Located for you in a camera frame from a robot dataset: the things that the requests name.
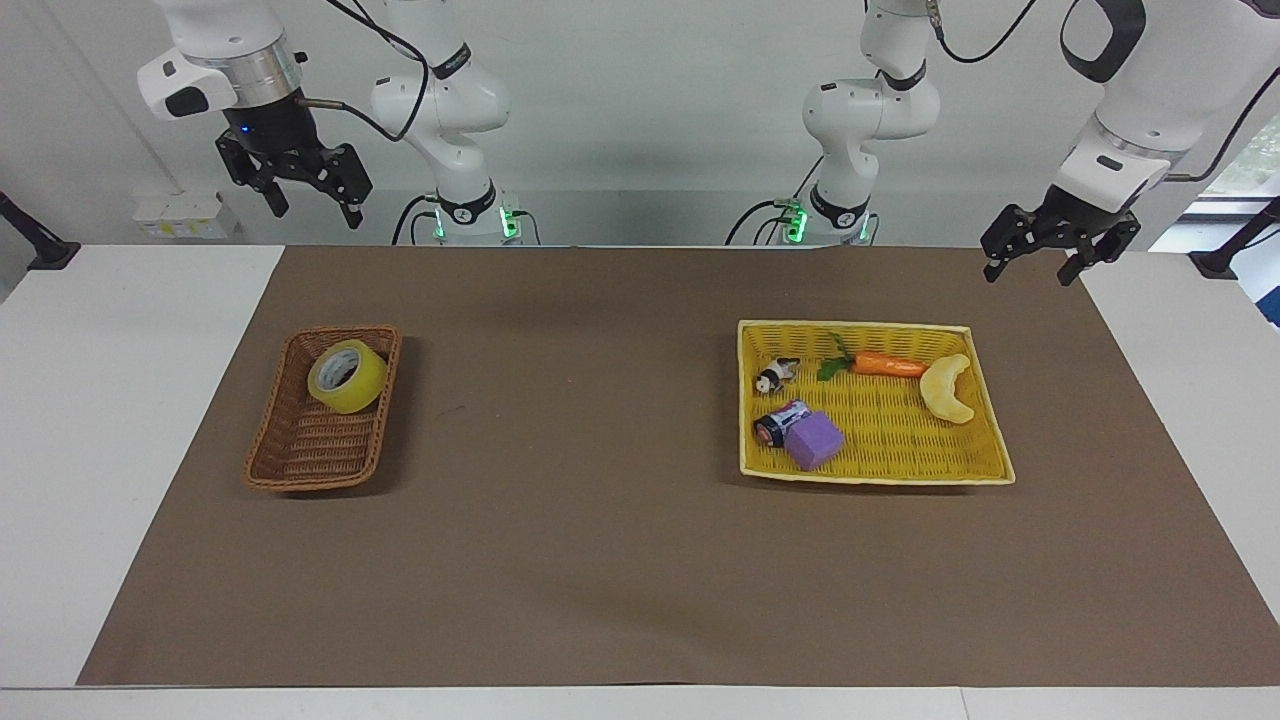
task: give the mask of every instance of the tape roll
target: tape roll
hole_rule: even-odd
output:
[[[344,340],[324,351],[307,373],[311,397],[335,413],[360,413],[387,387],[387,361],[358,340]]]

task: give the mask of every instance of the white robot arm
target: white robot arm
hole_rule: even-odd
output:
[[[372,183],[348,143],[325,147],[302,105],[306,55],[293,54],[264,0],[155,0],[175,47],[138,70],[151,111],[166,120],[221,111],[215,141],[236,184],[262,193],[275,217],[288,201],[276,178],[305,182],[333,197],[351,228]]]
[[[502,245],[515,233],[508,202],[485,167],[484,152],[465,133],[500,128],[511,97],[481,68],[462,38],[448,0],[387,0],[390,31],[417,47],[431,67],[422,108],[406,140],[426,159],[439,202],[436,234],[451,243]],[[402,126],[421,76],[393,76],[374,86],[374,117]]]
[[[858,236],[879,172],[867,141],[916,137],[937,122],[938,90],[924,63],[932,38],[925,0],[872,0],[860,44],[877,76],[809,91],[804,126],[822,143],[823,163],[801,195],[806,238],[844,243]]]
[[[1041,206],[1009,205],[983,234],[989,282],[1041,247],[1075,250],[1059,270],[1062,284],[1114,263],[1140,228],[1134,201],[1169,176],[1249,78],[1275,65],[1280,0],[1092,1],[1111,23],[1107,45],[1093,60],[1065,41],[1062,53],[1106,94]]]

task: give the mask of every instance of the wicker basket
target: wicker basket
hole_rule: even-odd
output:
[[[387,360],[387,387],[372,405],[339,415],[311,397],[307,373],[329,346],[360,340]],[[387,410],[396,386],[403,338],[390,325],[355,325],[298,331],[284,343],[275,384],[253,447],[244,482],[275,492],[357,486],[378,468]]]
[[[969,356],[969,370],[956,378],[956,397],[975,411],[954,425],[934,418],[920,397],[919,380],[854,375],[841,370],[818,382],[818,366],[840,356],[836,333],[856,352],[876,350],[933,363],[955,354]],[[969,328],[888,323],[742,320],[739,324],[740,466],[744,475],[781,480],[845,484],[947,486],[1009,484],[1014,468],[996,424],[987,384]],[[755,377],[776,357],[800,357],[796,378],[762,396]],[[804,471],[785,450],[755,439],[756,418],[792,398],[822,410],[845,433],[835,459]]]

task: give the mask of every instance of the black cable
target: black cable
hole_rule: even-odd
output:
[[[755,237],[751,238],[751,245],[759,245],[760,243],[760,233],[764,232],[764,228],[767,228],[769,225],[773,225],[773,229],[778,229],[780,224],[782,224],[782,219],[780,219],[780,218],[769,218],[768,220],[764,220],[763,223],[760,223],[760,227],[755,228]],[[773,242],[773,233],[772,232],[769,232],[769,242]]]
[[[1262,236],[1262,237],[1260,237],[1257,240],[1249,241],[1249,243],[1245,245],[1244,247],[1242,247],[1240,250],[1248,250],[1251,247],[1257,247],[1258,245],[1262,245],[1263,242],[1266,242],[1266,241],[1271,240],[1272,237],[1275,237],[1276,233],[1280,233],[1280,228],[1276,228],[1276,229],[1268,232],[1267,234],[1265,234],[1265,236]]]
[[[515,213],[511,214],[511,217],[512,218],[529,218],[529,222],[534,223],[534,240],[538,242],[538,246],[541,247],[541,245],[543,245],[543,233],[538,232],[538,218],[535,218],[534,214],[530,213],[529,210],[516,210]]]
[[[1217,155],[1213,156],[1213,161],[1208,164],[1207,170],[1198,176],[1188,176],[1183,173],[1172,174],[1165,178],[1165,182],[1201,182],[1208,179],[1208,177],[1213,174],[1213,170],[1217,169],[1217,164],[1222,161],[1222,156],[1226,155],[1226,149],[1230,147],[1231,141],[1235,140],[1235,133],[1240,132],[1240,126],[1244,124],[1245,118],[1248,118],[1249,113],[1253,111],[1258,100],[1262,100],[1262,96],[1267,94],[1271,83],[1276,81],[1276,76],[1280,76],[1280,68],[1271,70],[1271,77],[1268,77],[1262,86],[1258,87],[1258,91],[1253,94],[1253,97],[1251,97],[1244,105],[1244,109],[1240,110],[1240,115],[1235,118],[1235,124],[1233,124],[1231,131],[1226,133],[1226,140],[1224,140],[1222,146],[1217,149]]]
[[[941,18],[938,19],[938,24],[934,27],[933,35],[936,35],[938,37],[938,45],[942,46],[942,51],[946,53],[947,56],[951,58],[952,60],[955,60],[956,63],[964,63],[966,65],[973,64],[973,63],[980,63],[980,61],[986,60],[987,58],[991,58],[992,55],[995,55],[996,50],[1000,50],[1000,47],[1005,44],[1005,41],[1007,41],[1010,38],[1010,36],[1014,35],[1014,31],[1018,29],[1018,26],[1023,24],[1023,19],[1027,18],[1027,13],[1030,13],[1032,8],[1034,8],[1036,3],[1038,3],[1038,1],[1039,0],[1027,0],[1027,5],[1023,8],[1023,12],[1018,13],[1018,17],[1014,18],[1014,24],[1009,26],[1009,29],[1005,31],[1005,35],[1000,36],[1000,40],[997,40],[996,44],[992,45],[991,49],[988,49],[982,55],[974,55],[973,58],[963,58],[963,56],[956,55],[955,53],[952,53],[951,51],[951,46],[947,45],[946,35],[942,32],[942,20],[941,20]]]
[[[419,51],[417,47],[413,47],[412,45],[410,45],[408,41],[406,41],[403,37],[401,37],[401,36],[393,33],[392,31],[384,28],[383,26],[375,23],[372,20],[372,18],[369,17],[369,13],[365,13],[365,17],[361,17],[360,13],[357,13],[357,12],[352,10],[351,8],[343,5],[338,0],[325,0],[325,3],[333,5],[334,8],[337,8],[338,10],[340,10],[348,18],[351,18],[351,19],[356,20],[357,23],[365,26],[366,28],[376,32],[379,36],[381,36],[383,40],[385,40],[387,42],[390,42],[393,46],[396,44],[399,44],[401,47],[404,47],[406,50],[408,50],[413,55],[413,59],[417,60],[422,65],[422,82],[419,85],[417,99],[413,100],[413,109],[408,111],[408,119],[404,120],[404,127],[402,127],[399,129],[399,132],[397,132],[394,135],[387,132],[387,128],[384,128],[383,126],[380,126],[376,122],[374,122],[374,119],[370,118],[369,115],[361,113],[360,110],[352,108],[351,105],[347,105],[346,102],[343,102],[340,100],[329,100],[328,102],[332,104],[330,106],[325,106],[325,105],[310,105],[310,104],[308,104],[308,106],[319,106],[319,108],[326,109],[326,110],[332,109],[332,110],[342,110],[344,113],[351,113],[352,115],[355,115],[355,117],[360,118],[361,120],[364,120],[365,123],[367,123],[369,127],[371,127],[375,131],[378,131],[378,133],[381,135],[383,137],[385,137],[387,140],[389,140],[392,142],[399,142],[399,141],[404,140],[404,136],[408,135],[408,129],[411,127],[413,127],[413,120],[417,119],[417,111],[419,111],[419,109],[422,108],[422,99],[426,97],[426,83],[428,83],[429,78],[431,77],[431,65],[428,64],[426,56],[422,55],[422,53]],[[360,3],[356,3],[356,6],[358,6],[361,9],[361,12],[365,12],[364,6],[360,5]]]
[[[751,205],[751,208],[748,209],[746,213],[742,213],[742,217],[739,218],[736,223],[733,223],[733,229],[728,231],[728,237],[724,238],[724,245],[728,246],[733,243],[733,236],[737,234],[737,229],[742,227],[742,223],[745,223],[748,218],[772,205],[773,205],[772,200],[762,200],[760,202]]]
[[[404,205],[404,209],[401,210],[401,219],[396,220],[396,232],[392,233],[393,246],[399,243],[399,233],[404,228],[404,220],[408,219],[408,214],[413,211],[413,208],[416,208],[419,202],[426,202],[429,200],[430,197],[428,197],[426,195],[419,195]]]
[[[822,158],[823,158],[822,155],[818,155],[818,159],[813,161],[813,167],[809,168],[809,172],[805,173],[804,179],[800,181],[800,184],[796,186],[796,191],[791,193],[791,200],[800,197],[800,191],[804,190],[805,183],[808,183],[809,178],[812,178],[813,174],[818,172],[818,165],[822,164]],[[781,213],[778,213],[777,220],[780,222],[780,224],[782,218],[786,217],[786,213],[787,211],[785,209]],[[778,232],[778,225],[773,225],[773,228],[769,229],[769,240],[764,241],[764,245],[773,245],[773,233],[776,232]]]
[[[435,213],[428,210],[425,213],[419,213],[417,215],[413,215],[413,219],[408,222],[408,241],[413,243],[415,247],[417,246],[417,222],[421,220],[422,218],[434,218],[434,217]]]
[[[360,14],[365,15],[366,20],[374,22],[374,17],[370,15],[369,10],[366,10],[365,6],[360,4],[360,0],[351,0],[351,4],[360,9]]]

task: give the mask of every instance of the brown paper mat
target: brown paper mat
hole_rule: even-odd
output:
[[[1280,628],[1060,263],[289,247],[79,683],[1280,684]],[[972,325],[1018,483],[741,477],[742,318]],[[280,343],[352,323],[406,334],[379,473],[244,488]]]

